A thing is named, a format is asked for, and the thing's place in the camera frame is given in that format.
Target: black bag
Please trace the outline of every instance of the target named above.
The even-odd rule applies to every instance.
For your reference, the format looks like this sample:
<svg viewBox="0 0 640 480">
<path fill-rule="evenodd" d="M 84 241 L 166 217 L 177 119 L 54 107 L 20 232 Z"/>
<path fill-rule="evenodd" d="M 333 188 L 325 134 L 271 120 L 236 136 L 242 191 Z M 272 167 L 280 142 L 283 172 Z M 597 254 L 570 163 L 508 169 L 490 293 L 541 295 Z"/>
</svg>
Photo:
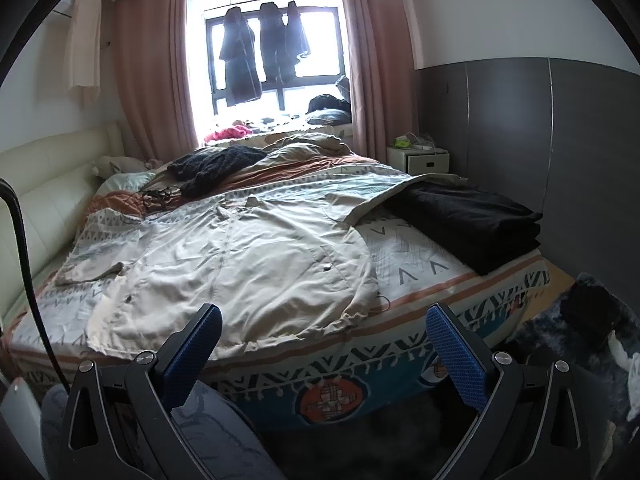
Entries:
<svg viewBox="0 0 640 480">
<path fill-rule="evenodd" d="M 607 289 L 600 285 L 574 283 L 560 304 L 562 318 L 594 349 L 601 350 L 622 314 Z"/>
</svg>

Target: white wall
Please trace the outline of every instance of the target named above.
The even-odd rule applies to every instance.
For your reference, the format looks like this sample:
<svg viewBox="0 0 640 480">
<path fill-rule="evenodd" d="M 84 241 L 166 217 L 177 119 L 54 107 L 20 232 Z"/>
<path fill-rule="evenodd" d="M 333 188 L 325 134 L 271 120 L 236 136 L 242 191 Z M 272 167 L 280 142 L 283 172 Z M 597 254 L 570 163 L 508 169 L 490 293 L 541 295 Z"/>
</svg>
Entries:
<svg viewBox="0 0 640 480">
<path fill-rule="evenodd" d="M 591 0 L 414 0 L 422 67 L 496 57 L 557 57 L 640 73 Z"/>
<path fill-rule="evenodd" d="M 70 19 L 50 14 L 21 51 L 0 87 L 0 152 L 32 140 L 118 121 L 127 153 L 136 153 L 113 77 L 110 50 L 101 54 L 97 103 L 82 109 L 62 75 Z"/>
</svg>

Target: black cable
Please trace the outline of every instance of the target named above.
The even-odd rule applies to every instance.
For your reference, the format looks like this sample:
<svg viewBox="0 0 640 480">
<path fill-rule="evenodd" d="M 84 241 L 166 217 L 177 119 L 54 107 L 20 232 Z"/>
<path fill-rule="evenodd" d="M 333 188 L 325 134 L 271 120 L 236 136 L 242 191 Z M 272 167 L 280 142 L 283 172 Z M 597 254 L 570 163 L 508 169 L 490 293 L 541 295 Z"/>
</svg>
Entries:
<svg viewBox="0 0 640 480">
<path fill-rule="evenodd" d="M 51 348 L 49 337 L 47 337 L 47 331 L 45 330 L 44 323 L 40 317 L 38 303 L 36 302 L 36 295 L 33 291 L 31 269 L 29 266 L 29 253 L 27 251 L 27 237 L 24 233 L 24 223 L 22 222 L 20 203 L 18 202 L 18 197 L 15 194 L 14 188 L 12 188 L 3 178 L 0 178 L 0 198 L 6 202 L 7 207 L 9 208 L 9 213 L 11 213 L 11 220 L 14 222 L 15 241 L 18 245 L 18 257 L 20 258 L 22 282 L 24 283 L 24 291 L 27 295 L 27 300 L 29 301 L 31 315 L 33 316 L 33 320 L 36 322 L 40 339 L 42 339 L 42 344 L 47 351 L 47 356 L 49 356 L 53 369 L 56 371 L 56 374 L 58 375 L 62 385 L 65 387 L 66 392 L 69 393 L 69 383 L 66 380 L 65 375 L 62 373 L 62 369 L 60 368 L 60 364 L 58 364 L 56 355 L 53 353 L 53 348 Z"/>
</svg>

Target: black folded clothing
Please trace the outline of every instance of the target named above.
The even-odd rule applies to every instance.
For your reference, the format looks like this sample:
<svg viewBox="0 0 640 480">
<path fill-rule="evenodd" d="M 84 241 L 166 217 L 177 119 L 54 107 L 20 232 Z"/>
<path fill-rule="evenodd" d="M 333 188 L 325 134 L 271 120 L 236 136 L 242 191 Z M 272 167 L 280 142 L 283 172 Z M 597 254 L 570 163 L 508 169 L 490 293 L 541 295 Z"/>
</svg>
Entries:
<svg viewBox="0 0 640 480">
<path fill-rule="evenodd" d="M 199 150 L 172 162 L 167 170 L 177 180 L 185 198 L 198 198 L 213 191 L 226 177 L 264 159 L 267 153 L 259 148 L 234 144 L 220 152 Z"/>
<path fill-rule="evenodd" d="M 542 215 L 499 194 L 418 182 L 383 205 L 480 275 L 539 246 Z"/>
</svg>

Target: drawer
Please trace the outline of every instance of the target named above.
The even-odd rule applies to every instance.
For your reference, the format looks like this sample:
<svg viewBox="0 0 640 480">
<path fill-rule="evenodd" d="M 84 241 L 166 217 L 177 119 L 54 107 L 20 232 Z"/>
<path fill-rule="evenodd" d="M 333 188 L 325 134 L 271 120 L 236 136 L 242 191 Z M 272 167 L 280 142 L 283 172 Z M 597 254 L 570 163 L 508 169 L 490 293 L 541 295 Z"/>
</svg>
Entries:
<svg viewBox="0 0 640 480">
<path fill-rule="evenodd" d="M 449 153 L 407 155 L 406 172 L 412 176 L 425 173 L 449 173 Z"/>
</svg>

